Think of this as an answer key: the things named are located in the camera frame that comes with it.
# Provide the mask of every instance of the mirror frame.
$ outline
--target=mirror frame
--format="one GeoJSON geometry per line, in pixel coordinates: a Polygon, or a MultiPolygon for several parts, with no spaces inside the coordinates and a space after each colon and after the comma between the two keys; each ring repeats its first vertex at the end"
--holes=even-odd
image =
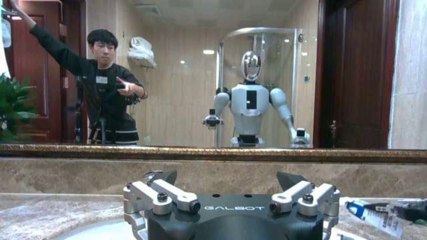
{"type": "Polygon", "coordinates": [[[427,150],[0,144],[0,157],[134,161],[178,160],[202,162],[427,165],[427,150]]]}

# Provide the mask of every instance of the white sink basin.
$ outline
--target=white sink basin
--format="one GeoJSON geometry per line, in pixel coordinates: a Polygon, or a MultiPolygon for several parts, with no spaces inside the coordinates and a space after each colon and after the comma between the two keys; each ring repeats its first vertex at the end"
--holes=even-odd
{"type": "Polygon", "coordinates": [[[134,240],[130,225],[122,220],[109,220],[76,228],[54,240],[134,240]]]}

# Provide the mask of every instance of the black sweater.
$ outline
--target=black sweater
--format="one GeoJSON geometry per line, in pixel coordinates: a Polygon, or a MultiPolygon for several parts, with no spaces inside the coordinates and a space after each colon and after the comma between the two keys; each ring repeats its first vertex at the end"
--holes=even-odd
{"type": "Polygon", "coordinates": [[[36,24],[33,26],[30,33],[56,62],[74,76],[81,76],[90,127],[98,118],[104,117],[106,120],[106,143],[136,144],[138,134],[134,120],[126,114],[126,97],[118,94],[114,86],[116,77],[142,86],[133,74],[125,67],[117,64],[112,64],[106,69],[98,69],[97,61],[77,56],[68,46],[40,25],[36,24]],[[106,78],[106,84],[96,83],[97,77],[106,78]]]}

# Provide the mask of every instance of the chrome robot face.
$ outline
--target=chrome robot face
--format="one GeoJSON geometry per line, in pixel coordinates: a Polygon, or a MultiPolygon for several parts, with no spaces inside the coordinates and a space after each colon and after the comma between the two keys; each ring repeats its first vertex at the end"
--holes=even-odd
{"type": "Polygon", "coordinates": [[[246,81],[255,82],[261,70],[261,58],[246,51],[241,58],[241,73],[246,81]]]}

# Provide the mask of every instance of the ceiling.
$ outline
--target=ceiling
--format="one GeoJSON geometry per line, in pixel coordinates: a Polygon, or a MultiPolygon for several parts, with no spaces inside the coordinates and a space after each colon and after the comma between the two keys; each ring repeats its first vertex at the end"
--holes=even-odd
{"type": "Polygon", "coordinates": [[[129,0],[148,25],[204,28],[283,27],[299,0],[129,0]]]}

